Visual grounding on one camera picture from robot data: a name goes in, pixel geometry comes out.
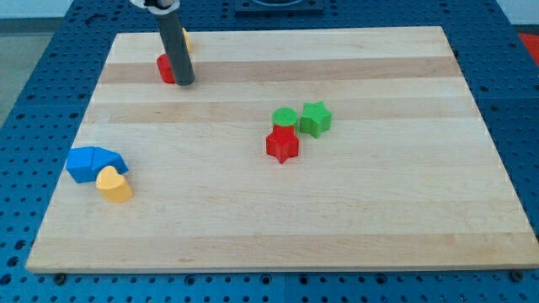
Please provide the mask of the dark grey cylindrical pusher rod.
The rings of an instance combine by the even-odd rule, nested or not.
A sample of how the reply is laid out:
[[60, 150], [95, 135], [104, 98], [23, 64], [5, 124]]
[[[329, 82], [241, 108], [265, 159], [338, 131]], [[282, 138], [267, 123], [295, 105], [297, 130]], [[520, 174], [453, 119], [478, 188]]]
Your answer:
[[173, 79], [179, 86], [189, 86], [195, 82], [195, 71], [190, 58], [177, 8], [171, 7], [166, 13], [155, 16]]

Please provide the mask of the white round tool mount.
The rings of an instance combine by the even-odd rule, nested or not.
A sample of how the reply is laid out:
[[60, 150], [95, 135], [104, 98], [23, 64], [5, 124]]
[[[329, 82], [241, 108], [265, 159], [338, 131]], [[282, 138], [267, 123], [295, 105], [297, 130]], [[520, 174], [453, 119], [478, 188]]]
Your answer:
[[176, 11], [180, 6], [179, 0], [130, 0], [138, 8], [147, 9], [155, 15], [165, 15]]

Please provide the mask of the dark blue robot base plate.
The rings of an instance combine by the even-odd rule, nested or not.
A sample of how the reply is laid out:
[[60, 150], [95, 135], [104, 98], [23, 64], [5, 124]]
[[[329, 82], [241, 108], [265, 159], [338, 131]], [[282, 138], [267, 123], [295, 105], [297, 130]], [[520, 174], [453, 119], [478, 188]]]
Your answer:
[[235, 0], [235, 15], [255, 13], [322, 13], [324, 0]]

